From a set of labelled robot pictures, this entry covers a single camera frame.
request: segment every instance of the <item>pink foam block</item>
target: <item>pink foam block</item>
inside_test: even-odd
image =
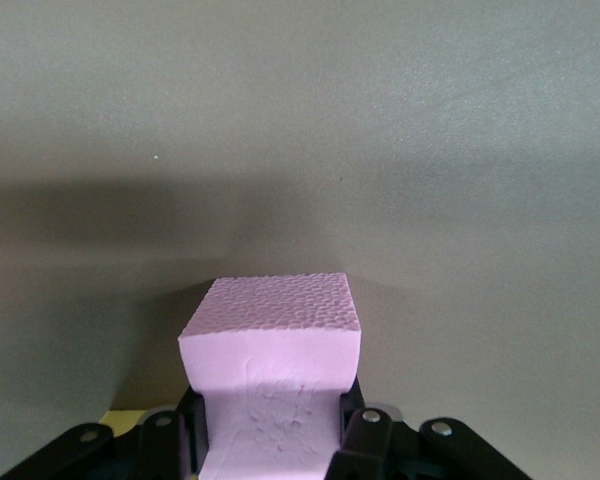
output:
[[[200,480],[324,478],[360,335],[344,274],[216,280],[178,339],[205,397]]]

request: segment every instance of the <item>metal screw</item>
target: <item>metal screw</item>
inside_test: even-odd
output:
[[[453,429],[449,426],[448,423],[444,422],[436,422],[431,425],[431,430],[433,430],[438,435],[442,435],[443,437],[448,437],[453,433]]]
[[[96,430],[88,430],[80,436],[80,441],[82,443],[87,443],[95,440],[96,438],[98,438],[98,432]]]
[[[166,427],[171,423],[171,417],[163,416],[156,420],[156,427]]]
[[[380,414],[375,410],[366,410],[362,414],[362,419],[369,423],[378,423],[380,421]]]

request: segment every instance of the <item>textured top surface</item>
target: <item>textured top surface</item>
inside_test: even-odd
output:
[[[306,328],[360,330],[345,274],[220,278],[182,336]]]

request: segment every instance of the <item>white surface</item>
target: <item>white surface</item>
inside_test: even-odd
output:
[[[0,2],[0,472],[317,271],[370,400],[600,478],[600,1]]]

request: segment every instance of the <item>pink foam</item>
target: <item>pink foam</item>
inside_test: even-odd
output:
[[[179,337],[207,407],[200,479],[324,478],[360,334],[344,274],[216,280]]]

